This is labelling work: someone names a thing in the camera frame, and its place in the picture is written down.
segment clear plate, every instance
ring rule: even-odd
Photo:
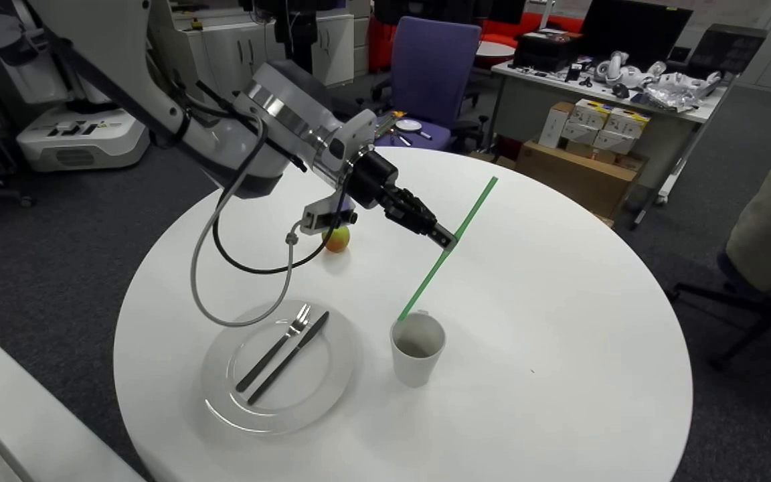
[[[279,356],[244,392],[235,384],[259,362],[262,354],[286,333],[303,303],[286,299],[279,310],[242,329],[223,329],[208,348],[200,370],[204,407],[223,424],[248,435],[291,435],[323,417],[349,392],[357,373],[357,345],[351,322],[334,307],[310,306],[313,325],[330,310],[327,326],[294,356],[266,396],[248,407],[246,400],[268,378],[270,370],[294,348],[284,344]]]

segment gray carpet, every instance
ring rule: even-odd
[[[623,234],[663,282],[720,285],[713,254],[771,167],[771,95],[737,91],[703,137],[666,210]],[[177,149],[136,170],[22,176],[34,210],[0,200],[0,345],[132,465],[113,389],[116,315],[152,242],[212,184]],[[730,373],[707,358],[750,318],[715,306],[679,307],[695,380],[695,416],[677,482],[771,482],[771,334]]]

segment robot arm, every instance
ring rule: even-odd
[[[156,135],[180,143],[218,179],[235,176],[254,137],[207,129],[156,85],[144,60],[151,0],[30,0],[30,9],[53,53],[77,76]],[[259,119],[272,144],[303,159],[330,184],[345,184],[361,207],[381,204],[388,219],[450,246],[452,234],[409,191],[394,184],[396,170],[369,148],[378,135],[374,116],[365,109],[343,124],[327,105],[323,85],[290,61],[259,66],[234,100],[235,112]],[[238,195],[268,195],[286,164],[276,149],[262,149]]]

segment desk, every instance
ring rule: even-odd
[[[608,85],[564,82],[564,76],[495,65],[501,76],[497,105],[493,112],[491,135],[512,139],[536,139],[543,132],[545,112],[556,101],[599,100],[608,105],[632,108],[650,116],[650,125],[634,148],[634,156],[646,159],[639,176],[627,199],[627,212],[646,210],[653,199],[669,200],[677,174],[682,172],[698,135],[720,108],[720,95],[707,97],[694,112],[666,112],[632,100],[616,100]]]
[[[188,293],[195,234],[218,200],[183,215],[143,261],[116,333],[125,428],[159,480],[365,482],[646,482],[671,480],[694,407],[686,341],[662,287],[598,218],[521,174],[463,156],[381,148],[457,224],[488,179],[501,182],[417,307],[448,348],[426,389],[394,380],[388,329],[440,249],[384,212],[361,212],[345,254],[294,273],[291,299],[354,322],[359,373],[317,427],[284,437],[219,437],[197,427],[200,362],[219,326]],[[234,200],[235,257],[282,265],[284,234],[327,184],[286,170],[270,199]],[[276,297],[204,251],[207,303],[223,315]]]
[[[96,435],[0,348],[0,443],[42,482],[136,482]]]

